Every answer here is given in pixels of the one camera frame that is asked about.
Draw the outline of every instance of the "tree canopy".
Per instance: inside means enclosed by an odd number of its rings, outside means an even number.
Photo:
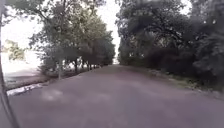
[[[108,65],[114,57],[111,32],[97,15],[104,0],[9,0],[7,5],[17,16],[38,20],[40,32],[30,38],[30,46],[41,51],[44,70],[58,70],[66,65]]]
[[[222,0],[123,0],[117,14],[121,64],[219,83],[224,73]]]

